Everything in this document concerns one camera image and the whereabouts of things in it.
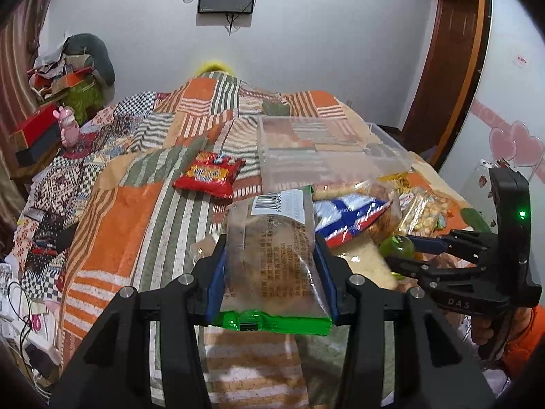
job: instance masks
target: bolt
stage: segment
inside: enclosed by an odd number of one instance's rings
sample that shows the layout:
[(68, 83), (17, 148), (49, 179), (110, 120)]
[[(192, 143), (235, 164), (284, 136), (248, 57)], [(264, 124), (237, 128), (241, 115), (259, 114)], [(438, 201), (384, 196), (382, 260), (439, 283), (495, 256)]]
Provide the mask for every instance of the bolt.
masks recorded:
[(135, 289), (132, 286), (124, 286), (121, 289), (119, 289), (119, 295), (123, 298), (128, 298), (132, 294), (134, 294)]
[(195, 280), (195, 277), (191, 274), (182, 274), (178, 277), (179, 283), (183, 285), (190, 285), (191, 283), (193, 283), (193, 280)]
[(418, 286), (412, 287), (409, 292), (414, 298), (424, 298), (424, 295), (426, 295), (422, 288)]
[(352, 283), (355, 286), (361, 286), (363, 283), (365, 283), (365, 277), (360, 274), (351, 275), (349, 280), (350, 280), (350, 283)]

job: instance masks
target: pink heart decoration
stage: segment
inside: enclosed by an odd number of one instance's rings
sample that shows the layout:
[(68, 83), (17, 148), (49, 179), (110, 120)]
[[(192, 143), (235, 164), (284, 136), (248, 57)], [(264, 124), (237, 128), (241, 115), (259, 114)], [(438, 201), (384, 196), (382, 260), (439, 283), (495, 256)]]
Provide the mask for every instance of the pink heart decoration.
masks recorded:
[(543, 144), (539, 138), (530, 136), (528, 128), (522, 121), (515, 121), (511, 126), (511, 139), (517, 149), (514, 156), (515, 167), (532, 167), (540, 162)]
[(497, 127), (490, 131), (488, 140), (492, 151), (492, 159), (494, 161), (502, 158), (504, 158), (505, 161), (509, 161), (517, 153), (517, 145), (513, 139), (511, 139), (510, 135)]

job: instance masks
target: white wall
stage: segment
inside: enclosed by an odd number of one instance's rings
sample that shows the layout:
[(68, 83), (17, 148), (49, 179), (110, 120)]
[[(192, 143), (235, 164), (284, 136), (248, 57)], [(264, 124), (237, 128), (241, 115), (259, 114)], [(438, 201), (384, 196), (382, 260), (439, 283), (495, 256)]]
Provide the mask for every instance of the white wall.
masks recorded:
[[(399, 126), (436, 7), (436, 0), (257, 0), (251, 26), (229, 37), (224, 17), (197, 18), (197, 0), (51, 0), (40, 52), (65, 32), (99, 36), (115, 68), (116, 100), (173, 90), (203, 61), (219, 59), (255, 86), (326, 90), (352, 100), (369, 121)], [(210, 22), (216, 26), (196, 26)]]
[[(545, 41), (519, 0), (492, 0), (492, 24), (484, 68), (475, 97), (507, 123), (523, 121), (531, 135), (545, 139)], [(514, 62), (518, 55), (524, 67)], [(460, 190), (480, 158), (492, 159), (491, 128), (468, 114), (439, 174)], [(529, 177), (530, 168), (516, 168)], [(532, 251), (545, 281), (545, 186), (530, 181)]]

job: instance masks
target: red snack package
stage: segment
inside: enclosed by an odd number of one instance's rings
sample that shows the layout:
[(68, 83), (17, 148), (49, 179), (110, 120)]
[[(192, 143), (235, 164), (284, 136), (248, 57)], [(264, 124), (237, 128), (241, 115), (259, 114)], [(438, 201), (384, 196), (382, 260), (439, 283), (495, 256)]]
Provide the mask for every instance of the red snack package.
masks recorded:
[(244, 160), (199, 152), (189, 170), (173, 184), (174, 187), (206, 192), (219, 198), (233, 198), (233, 181)]

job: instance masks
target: human hand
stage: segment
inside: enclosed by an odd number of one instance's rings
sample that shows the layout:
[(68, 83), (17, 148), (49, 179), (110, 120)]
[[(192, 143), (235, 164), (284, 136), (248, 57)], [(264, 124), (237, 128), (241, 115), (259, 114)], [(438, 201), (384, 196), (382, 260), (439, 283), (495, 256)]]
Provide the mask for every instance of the human hand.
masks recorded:
[[(520, 307), (514, 314), (513, 326), (509, 333), (509, 341), (518, 338), (528, 327), (532, 319), (532, 310), (528, 307)], [(491, 329), (492, 320), (486, 317), (471, 317), (471, 339), (476, 345), (485, 345), (494, 335)]]

